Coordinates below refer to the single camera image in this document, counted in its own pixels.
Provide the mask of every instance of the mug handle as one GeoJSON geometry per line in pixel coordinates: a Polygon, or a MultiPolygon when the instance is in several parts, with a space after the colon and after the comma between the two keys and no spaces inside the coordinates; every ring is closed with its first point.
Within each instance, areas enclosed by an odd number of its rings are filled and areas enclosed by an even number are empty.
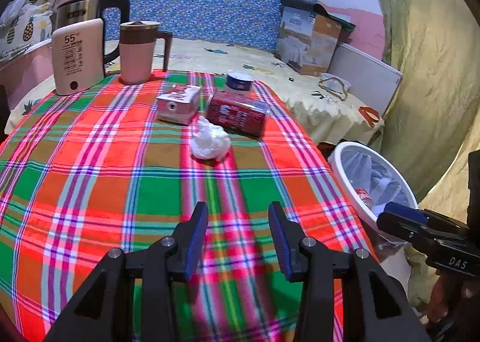
{"type": "Polygon", "coordinates": [[[157,39],[165,39],[165,48],[163,50],[163,71],[167,71],[169,69],[173,33],[170,31],[157,31],[157,39]]]}

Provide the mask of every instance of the pink box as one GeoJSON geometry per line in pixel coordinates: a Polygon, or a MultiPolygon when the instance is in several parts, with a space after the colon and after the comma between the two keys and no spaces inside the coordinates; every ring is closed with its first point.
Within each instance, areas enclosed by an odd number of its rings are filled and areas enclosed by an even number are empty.
{"type": "Polygon", "coordinates": [[[200,86],[173,85],[157,96],[157,119],[188,125],[198,110],[200,86]]]}

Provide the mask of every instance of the red wrapper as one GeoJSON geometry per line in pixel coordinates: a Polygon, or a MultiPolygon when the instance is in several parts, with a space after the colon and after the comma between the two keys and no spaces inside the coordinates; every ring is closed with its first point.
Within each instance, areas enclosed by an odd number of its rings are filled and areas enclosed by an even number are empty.
{"type": "Polygon", "coordinates": [[[373,200],[370,198],[370,195],[365,189],[358,188],[358,189],[355,189],[355,192],[357,192],[357,195],[360,197],[360,200],[362,200],[368,208],[371,209],[374,206],[373,200]]]}
{"type": "Polygon", "coordinates": [[[263,101],[216,91],[210,97],[206,117],[213,124],[260,136],[269,112],[270,107],[263,101]]]}

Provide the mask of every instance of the pink mug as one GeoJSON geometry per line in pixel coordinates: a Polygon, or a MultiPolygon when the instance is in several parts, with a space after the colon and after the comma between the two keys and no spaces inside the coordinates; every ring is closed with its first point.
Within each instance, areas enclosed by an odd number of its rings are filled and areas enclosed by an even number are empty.
{"type": "Polygon", "coordinates": [[[168,70],[173,34],[158,31],[159,25],[159,22],[140,21],[120,24],[120,77],[126,84],[150,79],[157,39],[165,39],[163,71],[168,70]]]}

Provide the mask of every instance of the orange object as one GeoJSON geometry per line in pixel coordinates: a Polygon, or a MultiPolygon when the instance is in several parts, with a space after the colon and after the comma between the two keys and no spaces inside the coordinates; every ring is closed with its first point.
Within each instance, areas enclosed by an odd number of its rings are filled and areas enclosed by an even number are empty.
{"type": "Polygon", "coordinates": [[[378,113],[378,111],[375,111],[373,108],[370,108],[369,106],[361,106],[358,110],[360,114],[365,118],[365,120],[367,121],[370,127],[374,127],[375,123],[378,123],[381,119],[381,116],[378,113]]]}

